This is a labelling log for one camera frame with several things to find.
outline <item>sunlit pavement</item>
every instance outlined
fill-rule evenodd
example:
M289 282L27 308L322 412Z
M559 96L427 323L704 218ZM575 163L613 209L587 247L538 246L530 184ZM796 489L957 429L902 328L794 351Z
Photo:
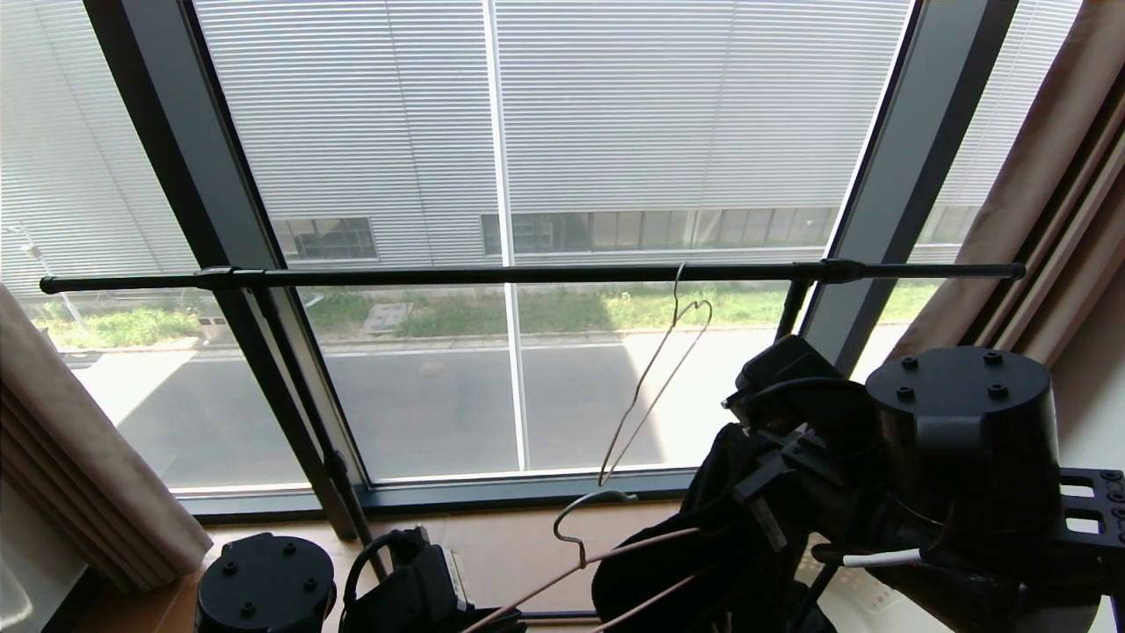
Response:
M875 329L854 378L882 364L906 329ZM654 364L626 437L694 340L674 335ZM711 332L652 409L624 464L698 465L730 422L719 401L770 331ZM596 467L659 335L524 350L530 470ZM344 413L376 478L519 470L505 349L326 350ZM73 365L114 425L172 488L302 481L245 361L209 352L112 353Z

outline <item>corrugated metal wall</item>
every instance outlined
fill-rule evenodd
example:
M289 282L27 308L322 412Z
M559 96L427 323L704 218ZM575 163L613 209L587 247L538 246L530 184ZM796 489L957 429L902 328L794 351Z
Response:
M493 264L478 0L197 0L269 212L370 218L379 265ZM939 204L980 204L1078 0L1024 1ZM906 0L495 0L514 212L835 206ZM56 273L189 271L80 0L7 0L2 223ZM42 266L2 236L3 279ZM919 246L916 259L952 259ZM519 254L771 261L818 248Z

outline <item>curtain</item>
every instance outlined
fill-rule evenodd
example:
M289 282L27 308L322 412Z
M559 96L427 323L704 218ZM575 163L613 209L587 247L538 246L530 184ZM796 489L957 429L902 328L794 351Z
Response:
M1125 259L1125 2L1084 2L957 263L1024 261L1018 281L947 279L891 358L976 345L1048 368Z
M166 585L210 548L2 284L0 442L3 480L120 590Z

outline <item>street lamp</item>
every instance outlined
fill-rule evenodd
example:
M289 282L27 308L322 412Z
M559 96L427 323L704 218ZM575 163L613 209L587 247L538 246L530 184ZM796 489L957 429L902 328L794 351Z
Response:
M25 243L24 245L19 246L19 250L22 251L24 254L26 254L27 256L30 256L32 259L38 261L39 265L43 268L44 274L52 273L51 265L47 264L47 260L43 256L43 251L39 250L39 246L35 243L35 239L32 238L32 234L27 230L27 226L24 226L24 221L21 219L17 219L15 226L4 226L2 228L2 232L22 236ZM74 323L78 324L78 327L82 329L82 334L90 334L89 328L87 328L86 326L86 320L82 319L82 314L78 310L78 306L74 305L74 302L70 299L70 296L68 296L66 292L58 292L58 293L62 296L63 302L66 305L66 309L71 313Z

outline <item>beige curtain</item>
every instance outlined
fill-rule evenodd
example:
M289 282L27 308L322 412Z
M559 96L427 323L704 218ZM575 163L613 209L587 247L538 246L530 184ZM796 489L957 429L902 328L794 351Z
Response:
M948 279L891 358L979 345L1051 367L1125 259L1125 2L1084 2L958 263L1024 261L1019 281Z
M126 444L0 284L0 467L4 481L123 591L198 569L199 523Z

